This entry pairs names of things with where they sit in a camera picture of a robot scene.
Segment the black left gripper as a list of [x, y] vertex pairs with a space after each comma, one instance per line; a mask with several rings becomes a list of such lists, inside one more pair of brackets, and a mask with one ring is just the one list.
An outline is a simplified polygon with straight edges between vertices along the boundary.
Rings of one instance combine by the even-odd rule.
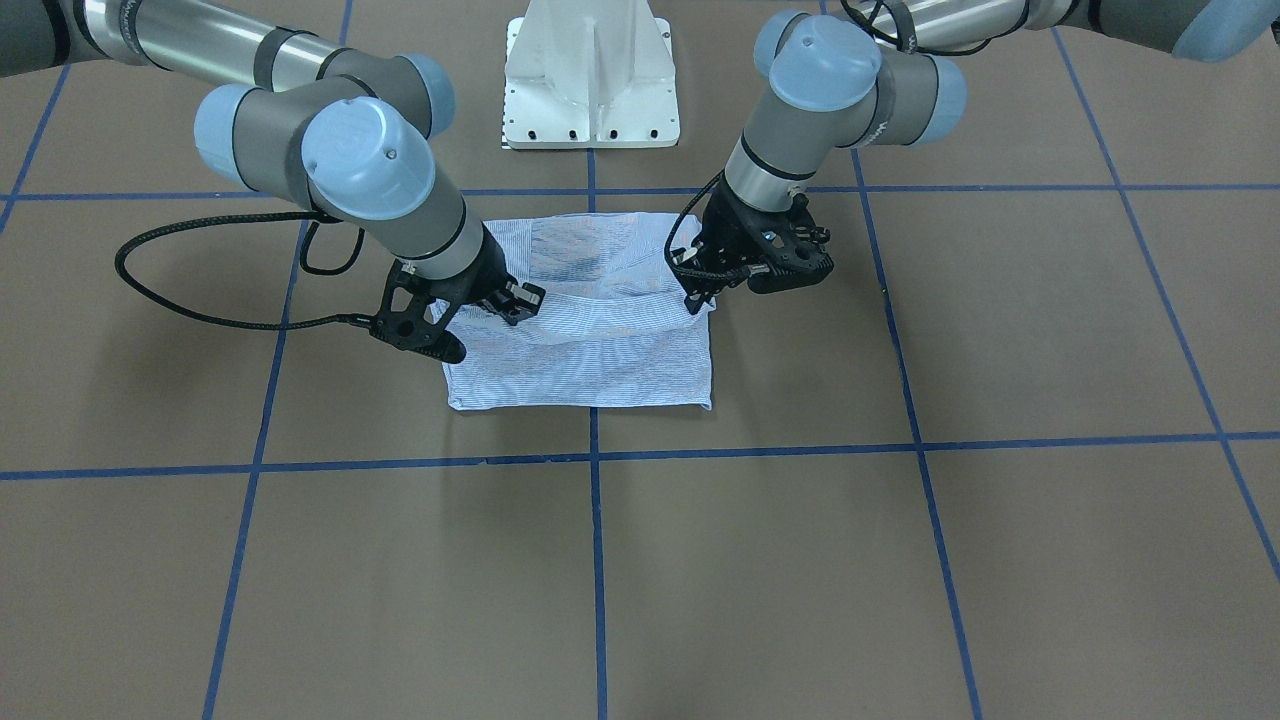
[[[755, 208], [727, 186], [716, 186], [707, 193], [701, 229], [690, 243], [690, 270], [682, 270], [684, 306], [690, 315], [698, 315], [721, 291], [748, 284], [753, 270], [764, 269], [749, 264], [753, 250], [745, 211]], [[790, 209], [791, 197], [783, 200], [781, 211]]]

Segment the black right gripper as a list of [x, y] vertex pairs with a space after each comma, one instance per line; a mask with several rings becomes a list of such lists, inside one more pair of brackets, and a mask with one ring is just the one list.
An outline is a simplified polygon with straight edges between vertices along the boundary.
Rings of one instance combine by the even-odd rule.
[[520, 283], [506, 265], [506, 254], [488, 228], [483, 228], [477, 256], [458, 274], [426, 279], [428, 293], [453, 305], [485, 307], [507, 325], [517, 325], [538, 315], [547, 291], [532, 283]]

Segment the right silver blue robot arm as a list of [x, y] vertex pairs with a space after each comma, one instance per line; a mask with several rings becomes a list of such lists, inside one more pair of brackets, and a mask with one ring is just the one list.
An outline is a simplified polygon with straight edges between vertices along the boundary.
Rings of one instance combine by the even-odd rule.
[[477, 306], [509, 324], [544, 292], [513, 278], [483, 219], [438, 164], [454, 88], [421, 54], [374, 56], [209, 1], [5, 1], [5, 77], [109, 60], [202, 79], [195, 146], [219, 176], [296, 205], [310, 225], [349, 223], [392, 256], [375, 315], [332, 323], [435, 337]]

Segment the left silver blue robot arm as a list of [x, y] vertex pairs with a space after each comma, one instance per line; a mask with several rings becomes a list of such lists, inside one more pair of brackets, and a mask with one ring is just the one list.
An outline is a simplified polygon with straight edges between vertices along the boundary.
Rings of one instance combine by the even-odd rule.
[[1277, 29], [1275, 1], [861, 1], [837, 15], [781, 12], [753, 49], [765, 87], [724, 169], [701, 191], [701, 228], [667, 263], [699, 314], [723, 290], [822, 282], [829, 232], [806, 187], [835, 149], [946, 137], [966, 108], [959, 56], [1019, 31], [1087, 29], [1174, 58], [1228, 60]]

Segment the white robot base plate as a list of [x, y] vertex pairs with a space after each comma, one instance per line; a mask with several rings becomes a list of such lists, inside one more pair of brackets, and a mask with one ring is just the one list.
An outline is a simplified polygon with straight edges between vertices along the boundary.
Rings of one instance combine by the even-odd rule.
[[678, 143], [669, 22], [646, 1], [531, 1], [506, 27], [502, 143], [516, 151]]

